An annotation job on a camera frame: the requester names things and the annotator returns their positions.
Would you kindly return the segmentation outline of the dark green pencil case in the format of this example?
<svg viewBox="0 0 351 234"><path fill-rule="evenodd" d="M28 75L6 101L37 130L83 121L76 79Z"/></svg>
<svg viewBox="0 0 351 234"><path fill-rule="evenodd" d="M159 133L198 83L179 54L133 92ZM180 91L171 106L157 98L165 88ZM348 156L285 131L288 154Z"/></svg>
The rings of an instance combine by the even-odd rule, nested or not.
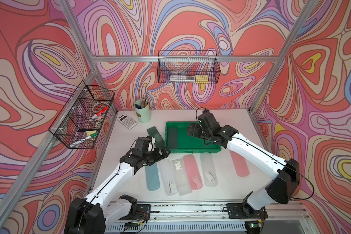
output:
<svg viewBox="0 0 351 234"><path fill-rule="evenodd" d="M177 149L178 148L178 134L177 128L169 128L168 131L168 140L167 140L168 149Z"/></svg>

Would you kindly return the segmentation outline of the clear frosted pencil case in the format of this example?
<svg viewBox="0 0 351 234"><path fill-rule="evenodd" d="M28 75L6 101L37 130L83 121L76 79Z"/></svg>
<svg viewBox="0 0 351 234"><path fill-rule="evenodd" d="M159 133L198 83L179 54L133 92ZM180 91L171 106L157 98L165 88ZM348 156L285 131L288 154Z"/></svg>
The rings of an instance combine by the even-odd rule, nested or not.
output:
<svg viewBox="0 0 351 234"><path fill-rule="evenodd" d="M212 154L201 153L200 162L205 186L208 188L216 187L218 185L218 181Z"/></svg>

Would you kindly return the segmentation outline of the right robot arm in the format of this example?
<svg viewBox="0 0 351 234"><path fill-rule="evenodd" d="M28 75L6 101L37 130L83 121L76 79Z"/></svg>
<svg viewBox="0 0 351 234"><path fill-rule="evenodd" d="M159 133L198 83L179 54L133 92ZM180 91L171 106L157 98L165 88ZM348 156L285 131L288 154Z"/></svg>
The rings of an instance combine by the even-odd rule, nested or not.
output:
<svg viewBox="0 0 351 234"><path fill-rule="evenodd" d="M271 154L230 125L221 127L207 109L197 117L197 123L189 124L187 134L241 155L271 179L267 185L245 197L241 203L244 210L259 211L272 203L288 204L300 184L296 160L285 160Z"/></svg>

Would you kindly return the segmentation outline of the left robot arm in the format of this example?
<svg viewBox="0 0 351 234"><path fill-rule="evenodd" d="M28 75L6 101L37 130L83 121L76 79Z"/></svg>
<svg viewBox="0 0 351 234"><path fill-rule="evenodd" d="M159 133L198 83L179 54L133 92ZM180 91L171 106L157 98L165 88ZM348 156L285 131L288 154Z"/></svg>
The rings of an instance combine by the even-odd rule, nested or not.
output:
<svg viewBox="0 0 351 234"><path fill-rule="evenodd" d="M108 226L123 217L132 218L138 213L137 200L122 195L111 204L121 187L142 167L167 158L171 151L151 137L137 138L123 155L116 169L95 190L70 204L64 227L66 234L103 234Z"/></svg>

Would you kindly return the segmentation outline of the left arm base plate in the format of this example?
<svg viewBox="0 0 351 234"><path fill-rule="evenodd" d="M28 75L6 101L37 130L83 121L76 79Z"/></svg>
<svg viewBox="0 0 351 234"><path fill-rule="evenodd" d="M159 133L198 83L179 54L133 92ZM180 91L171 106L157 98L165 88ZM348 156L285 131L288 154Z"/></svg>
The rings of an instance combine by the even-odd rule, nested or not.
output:
<svg viewBox="0 0 351 234"><path fill-rule="evenodd" d="M145 220L148 221L151 213L150 204L137 204L131 207L131 210L128 214L128 219L135 220Z"/></svg>

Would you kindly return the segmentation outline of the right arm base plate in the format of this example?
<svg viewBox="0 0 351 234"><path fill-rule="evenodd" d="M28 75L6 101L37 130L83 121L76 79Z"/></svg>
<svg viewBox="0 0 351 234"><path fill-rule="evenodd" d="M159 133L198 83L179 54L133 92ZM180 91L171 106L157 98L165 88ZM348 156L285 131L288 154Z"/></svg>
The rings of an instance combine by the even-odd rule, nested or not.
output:
<svg viewBox="0 0 351 234"><path fill-rule="evenodd" d="M229 219L267 219L268 214L265 207L255 210L246 203L227 203L224 211L228 213Z"/></svg>

